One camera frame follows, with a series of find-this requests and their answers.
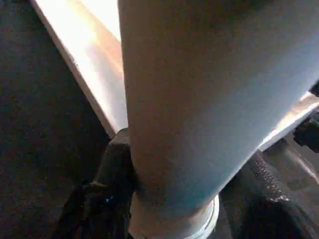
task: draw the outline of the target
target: gray floor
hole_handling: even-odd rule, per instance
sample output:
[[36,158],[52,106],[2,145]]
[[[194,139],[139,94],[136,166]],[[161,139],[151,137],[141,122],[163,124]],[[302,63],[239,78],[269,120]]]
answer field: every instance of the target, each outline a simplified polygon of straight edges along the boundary
[[0,238],[49,238],[107,142],[29,3],[0,0]]

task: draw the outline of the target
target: white cylindrical post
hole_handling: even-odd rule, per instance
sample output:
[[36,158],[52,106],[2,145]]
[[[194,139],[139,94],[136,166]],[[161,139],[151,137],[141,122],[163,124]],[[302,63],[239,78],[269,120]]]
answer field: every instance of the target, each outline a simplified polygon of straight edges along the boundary
[[140,181],[131,232],[207,237],[213,198],[319,76],[319,1],[120,0],[119,11]]

